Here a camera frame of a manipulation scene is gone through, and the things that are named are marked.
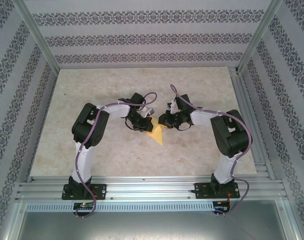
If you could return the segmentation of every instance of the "yellow triangle object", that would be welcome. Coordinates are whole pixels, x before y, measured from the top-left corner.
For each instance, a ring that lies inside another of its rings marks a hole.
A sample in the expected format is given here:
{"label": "yellow triangle object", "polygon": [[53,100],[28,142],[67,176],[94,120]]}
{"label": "yellow triangle object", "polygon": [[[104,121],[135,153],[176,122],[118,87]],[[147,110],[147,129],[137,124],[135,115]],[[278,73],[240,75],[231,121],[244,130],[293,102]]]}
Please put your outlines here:
{"label": "yellow triangle object", "polygon": [[162,137],[162,129],[158,124],[158,120],[152,117],[153,130],[152,132],[147,132],[149,136],[151,136],[156,142],[158,142],[161,146],[163,145],[163,137]]}

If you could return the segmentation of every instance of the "beige floor panel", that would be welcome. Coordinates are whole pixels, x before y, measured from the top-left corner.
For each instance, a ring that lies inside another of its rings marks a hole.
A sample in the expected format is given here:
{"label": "beige floor panel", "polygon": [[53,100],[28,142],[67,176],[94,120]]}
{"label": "beige floor panel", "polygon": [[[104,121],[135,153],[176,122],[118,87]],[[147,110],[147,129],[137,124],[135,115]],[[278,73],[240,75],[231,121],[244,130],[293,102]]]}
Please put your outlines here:
{"label": "beige floor panel", "polygon": [[[197,106],[212,110],[238,109],[227,67],[110,68],[61,70],[31,176],[69,176],[75,162],[71,128],[86,103],[105,105],[138,92],[158,94],[151,105],[158,118],[175,95],[188,94]],[[218,165],[210,127],[192,126],[187,131],[163,128],[163,146],[147,134],[129,130],[124,119],[109,121],[96,147],[93,176],[196,176],[210,175]],[[249,152],[236,174],[256,174]]]}

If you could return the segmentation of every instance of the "black bracket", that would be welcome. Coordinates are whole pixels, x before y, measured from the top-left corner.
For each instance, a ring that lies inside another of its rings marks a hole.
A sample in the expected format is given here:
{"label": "black bracket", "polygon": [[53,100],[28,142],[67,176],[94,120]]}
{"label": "black bracket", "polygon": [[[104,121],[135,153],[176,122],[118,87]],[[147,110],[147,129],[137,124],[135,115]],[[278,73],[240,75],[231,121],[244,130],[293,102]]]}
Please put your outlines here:
{"label": "black bracket", "polygon": [[195,194],[196,199],[226,199],[228,193],[231,199],[239,199],[241,197],[236,182],[232,183],[229,188],[221,190],[218,194],[213,192],[210,182],[197,182],[194,184],[194,189],[192,193]]}
{"label": "black bracket", "polygon": [[239,199],[241,197],[238,184],[232,180],[226,184],[219,184],[212,174],[211,182],[197,182],[194,184],[196,199],[226,199],[228,194],[231,199]]}
{"label": "black bracket", "polygon": [[[85,183],[94,193],[96,200],[105,200],[106,196],[106,184],[92,184],[91,179]],[[85,189],[81,183],[77,183],[70,176],[69,183],[65,184],[62,193],[63,200],[92,200],[93,197]]]}

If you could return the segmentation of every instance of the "wire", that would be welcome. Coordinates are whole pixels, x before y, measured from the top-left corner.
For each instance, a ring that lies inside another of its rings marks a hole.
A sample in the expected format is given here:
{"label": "wire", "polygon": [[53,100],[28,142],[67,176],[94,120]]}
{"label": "wire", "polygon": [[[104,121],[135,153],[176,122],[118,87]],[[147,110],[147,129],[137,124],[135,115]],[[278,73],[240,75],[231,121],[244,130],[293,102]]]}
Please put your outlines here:
{"label": "wire", "polygon": [[103,107],[101,107],[101,108],[99,109],[99,111],[98,111],[98,113],[97,113],[97,115],[96,115],[96,118],[95,118],[95,120],[94,120],[94,123],[93,123],[93,125],[92,125],[92,128],[91,128],[90,132],[88,133],[88,135],[87,135],[86,139],[84,140],[84,142],[81,143],[81,146],[79,147],[79,149],[78,149],[78,151],[77,151],[77,154],[76,154],[76,158],[75,158],[75,169],[76,169],[76,174],[77,174],[78,178],[80,179],[80,181],[81,181],[82,185],[84,186],[84,188],[91,194],[91,196],[92,196],[92,198],[93,198],[93,201],[94,201],[94,206],[93,206],[92,211],[89,212],[89,213],[88,213],[87,215],[85,215],[85,216],[79,216],[79,215],[77,214],[78,210],[80,209],[80,208],[78,208],[78,209],[75,211],[75,215],[76,215],[77,218],[80,218],[80,219],[81,219],[81,218],[82,218],[82,219],[87,218],[87,217],[91,216],[91,215],[94,213],[95,209],[96,209],[96,197],[95,197],[94,193],[92,193],[91,189],[85,184],[85,182],[83,181],[83,179],[82,179],[82,177],[81,177],[81,174],[79,173],[79,169],[78,169],[78,158],[79,158],[79,156],[80,156],[80,153],[81,153],[81,151],[82,151],[83,146],[84,146],[84,145],[87,143],[87,141],[91,138],[91,136],[92,136],[92,134],[93,134],[93,132],[94,132],[95,126],[96,126],[97,121],[98,121],[98,117],[100,116],[100,113],[103,111],[103,109],[108,108],[108,107],[111,107],[111,106],[114,106],[114,105],[128,105],[128,106],[137,106],[137,107],[140,106],[140,107],[143,107],[143,106],[152,104],[152,103],[155,102],[155,100],[157,99],[157,94],[156,94],[155,92],[152,91],[152,92],[148,93],[147,95],[145,95],[144,98],[146,98],[146,97],[147,97],[148,95],[150,95],[150,94],[154,94],[154,95],[155,95],[154,99],[153,99],[152,101],[150,101],[150,102],[146,102],[146,103],[143,103],[143,104],[134,104],[134,103],[128,103],[128,102],[125,102],[125,103],[124,103],[124,102],[114,102],[114,103],[107,104],[107,105],[105,105],[105,106],[103,106]]}
{"label": "wire", "polygon": [[188,128],[186,128],[186,129],[179,129],[179,128],[177,128],[177,130],[178,130],[178,131],[181,131],[181,132],[182,132],[182,131],[186,131],[186,130],[190,129],[191,126],[192,126],[192,125],[190,125],[190,126],[189,126]]}
{"label": "wire", "polygon": [[129,129],[131,129],[131,130],[134,130],[135,131],[135,129],[133,129],[133,128],[131,128],[128,124],[127,124],[127,118],[125,118],[125,125],[129,128]]}
{"label": "wire", "polygon": [[[145,104],[145,103],[146,103],[146,99],[144,97],[144,103],[143,104]],[[141,111],[143,108],[144,108],[144,106],[142,106],[138,111]]]}
{"label": "wire", "polygon": [[230,192],[228,191],[227,192],[227,196],[228,196],[228,208],[231,206],[231,195],[230,195]]}
{"label": "wire", "polygon": [[250,149],[251,149],[251,146],[252,146],[252,135],[249,131],[249,129],[247,128],[247,126],[245,125],[245,123],[243,123],[241,120],[239,120],[237,117],[233,116],[233,115],[230,115],[226,112],[222,112],[222,111],[213,111],[213,110],[209,110],[209,109],[204,109],[204,108],[199,108],[199,107],[196,107],[195,105],[191,104],[190,102],[186,101],[185,99],[183,99],[177,92],[177,89],[176,87],[173,85],[173,84],[170,84],[170,87],[171,89],[173,90],[173,92],[175,93],[175,95],[177,97],[179,97],[183,102],[185,102],[187,105],[191,106],[192,108],[198,110],[198,111],[201,111],[201,112],[205,112],[205,113],[209,113],[209,114],[218,114],[218,115],[224,115],[224,116],[227,116],[231,119],[234,119],[235,121],[237,121],[244,129],[245,129],[245,132],[247,133],[247,136],[248,136],[248,146],[246,148],[246,150],[244,152],[242,152],[239,156],[237,156],[235,158],[235,161],[233,163],[233,166],[232,166],[232,169],[231,169],[231,177],[237,181],[241,181],[241,182],[244,182],[246,183],[247,185],[247,189],[244,193],[244,195],[242,196],[242,198],[239,200],[239,202],[230,210],[228,211],[227,213],[225,213],[224,215],[227,215],[227,214],[230,214],[232,211],[234,211],[236,208],[238,208],[239,204],[244,200],[244,198],[246,198],[247,194],[248,194],[248,191],[250,189],[250,184],[248,181],[244,180],[244,179],[241,179],[241,178],[238,178],[238,177],[235,177],[234,176],[234,169],[236,167],[236,164],[238,163],[238,160],[244,156]]}

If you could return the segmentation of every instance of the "enclosure wall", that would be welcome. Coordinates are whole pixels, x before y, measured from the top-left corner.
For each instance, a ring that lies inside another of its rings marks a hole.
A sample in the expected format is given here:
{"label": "enclosure wall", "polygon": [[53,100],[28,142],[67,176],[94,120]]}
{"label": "enclosure wall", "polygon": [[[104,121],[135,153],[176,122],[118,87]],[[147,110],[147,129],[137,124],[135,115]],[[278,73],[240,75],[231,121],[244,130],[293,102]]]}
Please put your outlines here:
{"label": "enclosure wall", "polygon": [[284,0],[242,73],[304,235],[304,0]]}
{"label": "enclosure wall", "polygon": [[236,67],[270,0],[27,0],[62,69]]}
{"label": "enclosure wall", "polygon": [[26,181],[56,76],[13,3],[0,0],[0,235]]}

